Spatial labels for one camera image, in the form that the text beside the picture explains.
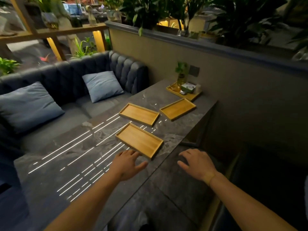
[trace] dark wall trim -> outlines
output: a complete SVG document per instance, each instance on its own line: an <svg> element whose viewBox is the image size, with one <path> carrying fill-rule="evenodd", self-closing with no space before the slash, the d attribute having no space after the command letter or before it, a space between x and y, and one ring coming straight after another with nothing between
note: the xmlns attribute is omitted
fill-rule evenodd
<svg viewBox="0 0 308 231"><path fill-rule="evenodd" d="M130 33L134 33L138 35L138 28L128 26L121 23L106 21L105 24L117 30L122 30ZM271 67L272 69L282 70L291 73L308 73L308 65L303 64L301 62L292 62L291 60L275 58L259 53L254 53L246 50L231 48L228 46L218 45L210 42L198 42L193 39L179 37L167 33L162 33L158 31L151 31L144 29L142 33L142 37L148 37L156 40L161 40L164 42L168 42L171 44L187 47L190 49L215 54L221 57L228 57L231 59L239 59L246 63L257 64L260 66Z"/></svg>

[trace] rectangular tray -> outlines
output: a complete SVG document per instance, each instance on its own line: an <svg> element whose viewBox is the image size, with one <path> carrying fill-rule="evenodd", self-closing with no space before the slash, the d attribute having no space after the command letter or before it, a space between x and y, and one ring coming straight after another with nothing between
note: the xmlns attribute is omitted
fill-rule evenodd
<svg viewBox="0 0 308 231"><path fill-rule="evenodd" d="M167 116L171 121L185 115L186 113L190 112L196 108L196 106L191 103L187 99L181 99L178 101L175 101L172 104L169 104L163 108L160 109L160 111Z"/></svg>
<svg viewBox="0 0 308 231"><path fill-rule="evenodd" d="M178 93L176 91L172 91L170 89L170 87L171 87L171 85L166 87L167 91L169 91L169 92L171 92L171 93L173 93L173 94L175 94L175 95L177 95L179 97L185 98L185 99L187 99L187 100L189 100L191 102L194 101L202 93L202 92L199 92L197 94L187 93L186 95L182 95L182 94L180 94L180 93Z"/></svg>
<svg viewBox="0 0 308 231"><path fill-rule="evenodd" d="M159 112L128 103L120 112L120 116L128 117L142 124L153 126L159 117Z"/></svg>
<svg viewBox="0 0 308 231"><path fill-rule="evenodd" d="M162 139L131 123L123 127L115 136L119 138L121 142L149 158L153 157L164 142Z"/></svg>

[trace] hand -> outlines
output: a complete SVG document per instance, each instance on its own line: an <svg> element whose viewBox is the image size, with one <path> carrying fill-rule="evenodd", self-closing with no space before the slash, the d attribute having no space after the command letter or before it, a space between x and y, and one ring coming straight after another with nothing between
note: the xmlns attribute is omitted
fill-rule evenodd
<svg viewBox="0 0 308 231"><path fill-rule="evenodd" d="M209 155L198 149L188 149L182 151L180 155L187 159L189 165L186 165L180 160L177 162L178 165L193 178L204 181L207 185L210 185L211 179L218 173L218 171Z"/></svg>
<svg viewBox="0 0 308 231"><path fill-rule="evenodd" d="M111 163L108 173L115 176L120 181L126 181L132 178L148 165L148 163L144 161L135 166L138 156L141 156L141 154L134 150L126 150L118 153Z"/></svg>

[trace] tray rim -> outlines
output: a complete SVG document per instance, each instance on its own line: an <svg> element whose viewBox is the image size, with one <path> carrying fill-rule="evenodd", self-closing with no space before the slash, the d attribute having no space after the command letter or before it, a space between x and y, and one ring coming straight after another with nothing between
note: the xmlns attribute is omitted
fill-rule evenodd
<svg viewBox="0 0 308 231"><path fill-rule="evenodd" d="M122 114L122 112L123 112L129 105L134 106L134 107L136 107L136 108L144 109L144 110L149 111L149 112L152 112L152 113L155 113L155 114L156 114L156 117L155 117L155 119L153 120L153 122L152 122L151 124L149 124L149 123L145 123L145 122L142 122L142 121L137 120L137 119L135 119L135 118L132 118L132 117L129 117L129 116L126 116L126 115ZM135 104L132 104L132 103L128 103L127 105L125 105L124 108L122 108L122 110L119 112L119 115L122 116L122 117L127 117L127 118L129 118L129 119L131 119L131 120L134 120L134 121L136 121L136 122L139 122L139 123L142 123L142 124L145 124L145 125L150 125L150 126L152 127L152 126L155 124L155 122L157 121L157 119L158 119L160 113L159 113L159 112L156 112L156 111L153 111L153 110L151 110L151 109L147 109L147 108L141 107L141 106L139 106L139 105L135 105Z"/></svg>
<svg viewBox="0 0 308 231"><path fill-rule="evenodd" d="M126 143L125 141L123 141L123 140L119 137L119 134L121 134L121 132L124 131L128 126L133 126L133 127L137 128L137 129L139 129L140 131L144 132L145 134L150 135L151 137L153 137L153 138L155 138L156 140L159 140L159 141L160 141L160 143L158 144L158 147L155 149L155 151L153 152L153 154L152 154L150 157L149 157L148 155L145 155L143 152L140 152L140 151L137 150L136 148L132 147L130 144ZM125 143L125 144L128 145L130 148L133 148L133 149L137 150L138 152L142 153L142 155L144 155L144 156L146 156L146 157L148 157L148 158L150 158L150 159L152 159L152 157L156 154L157 150L161 147L161 145L162 145L163 142L164 142L161 138L158 138L157 136L155 136L155 135L153 135L153 134L151 134L151 133L149 133L149 132L147 132L147 131L141 129L140 127L138 127L138 126L136 126L136 125L134 125L134 124L132 124L132 123L130 123L130 122L127 123L118 133L116 133L115 136L116 136L122 143Z"/></svg>
<svg viewBox="0 0 308 231"><path fill-rule="evenodd" d="M186 100L186 102L191 103L191 104L193 105L193 107L192 107L191 109L187 110L186 112L183 112L183 113L181 113L180 115L178 115L178 116L176 116L176 117L174 117L174 118L172 118L172 119L171 119L170 117L168 117L168 115L164 112L164 109L166 109L166 108L168 108L168 107L170 107L170 106L172 106L172 105L174 105L174 104L176 104L176 103L179 103L179 102L181 102L181 101L183 101L183 100ZM195 109L196 107L197 107L197 106L196 106L194 103L192 103L191 101L187 100L186 98L182 98L182 99L177 100L177 101L175 101L175 102L173 102L173 103L171 103L171 104L169 104L169 105L166 105L165 107L162 107L162 108L160 109L160 111L161 111L169 120L174 121L175 119L178 119L178 118L180 118L181 116L184 116L186 113L190 112L191 110Z"/></svg>
<svg viewBox="0 0 308 231"><path fill-rule="evenodd" d="M180 93L178 93L178 92L172 91L172 90L170 89L171 85L169 85L168 87L166 87L166 90L167 90L167 91L169 91L169 92L171 92L171 93L177 95L178 97L182 97L182 98L184 98L184 99L187 99L187 98L185 97L186 95L182 95L182 94L180 94ZM193 102L201 93L202 93L202 91L199 92L198 94L195 94L195 96L194 96L191 100L189 100L189 99L187 99L187 100Z"/></svg>

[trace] sofa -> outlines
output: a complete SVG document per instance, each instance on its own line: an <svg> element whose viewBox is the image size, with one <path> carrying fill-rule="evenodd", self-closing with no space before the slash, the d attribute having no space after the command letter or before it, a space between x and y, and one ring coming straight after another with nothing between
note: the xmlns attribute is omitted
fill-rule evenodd
<svg viewBox="0 0 308 231"><path fill-rule="evenodd" d="M291 164L256 146L249 146L234 167L230 181L278 214L298 231L308 230L305 179L308 169ZM209 231L241 231L220 203Z"/></svg>
<svg viewBox="0 0 308 231"><path fill-rule="evenodd" d="M113 71L124 93L92 103L82 76ZM40 68L0 77L0 95L41 82L55 102L65 111L62 116L22 135L0 116L0 180L19 186L13 161L35 152L52 139L125 101L149 86L148 68L132 58L113 51L96 53Z"/></svg>

